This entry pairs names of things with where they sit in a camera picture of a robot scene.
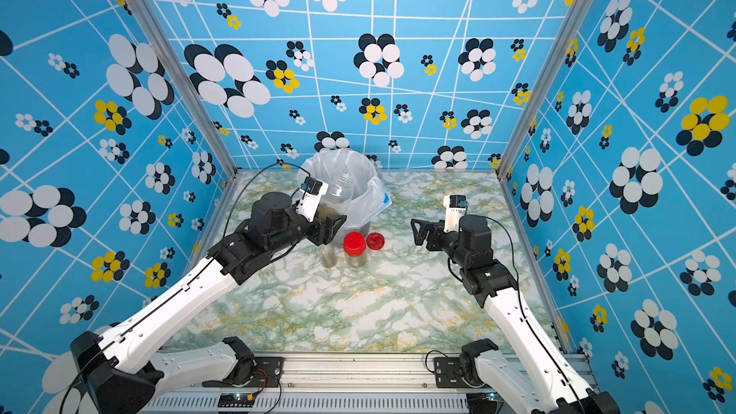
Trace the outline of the small red jar lid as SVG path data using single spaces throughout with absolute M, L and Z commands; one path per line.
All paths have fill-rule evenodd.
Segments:
M 385 237 L 380 233 L 370 233 L 366 237 L 366 246 L 373 251 L 380 251 L 385 246 Z

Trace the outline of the clear jar of mung beans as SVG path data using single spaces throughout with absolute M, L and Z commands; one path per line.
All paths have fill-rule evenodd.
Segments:
M 367 191 L 373 173 L 364 165 L 348 162 L 314 162 L 314 176 L 329 185 L 322 201 L 339 215 L 348 209 L 363 208 L 360 198 Z

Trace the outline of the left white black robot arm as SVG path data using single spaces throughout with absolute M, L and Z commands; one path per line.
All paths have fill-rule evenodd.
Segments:
M 210 304 L 302 241 L 331 243 L 347 218 L 336 214 L 320 220 L 318 203 L 312 194 L 299 202 L 280 192 L 263 195 L 250 217 L 168 291 L 101 335 L 85 332 L 74 339 L 73 381 L 84 387 L 97 411 L 137 413 L 160 395 L 198 383 L 264 383 L 253 352 L 237 337 L 199 350 L 164 353 L 161 348 Z

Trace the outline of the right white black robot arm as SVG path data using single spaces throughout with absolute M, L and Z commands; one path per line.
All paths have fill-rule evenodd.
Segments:
M 456 228 L 413 219 L 416 245 L 442 251 L 460 267 L 465 290 L 500 328 L 525 372 L 519 372 L 494 342 L 481 339 L 462 347 L 460 362 L 473 387 L 487 385 L 516 413 L 618 413 L 608 392 L 596 392 L 550 339 L 512 273 L 494 255 L 489 219 L 463 216 Z

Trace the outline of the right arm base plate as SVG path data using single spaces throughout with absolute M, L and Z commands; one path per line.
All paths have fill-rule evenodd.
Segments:
M 485 389 L 485 383 L 471 383 L 463 374 L 459 358 L 437 356 L 433 359 L 435 385 L 443 389 Z

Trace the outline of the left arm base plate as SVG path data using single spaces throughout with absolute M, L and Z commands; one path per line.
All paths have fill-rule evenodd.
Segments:
M 225 381 L 204 381 L 203 387 L 278 388 L 286 359 L 282 356 L 255 356 L 250 365 L 239 366 L 235 376 Z

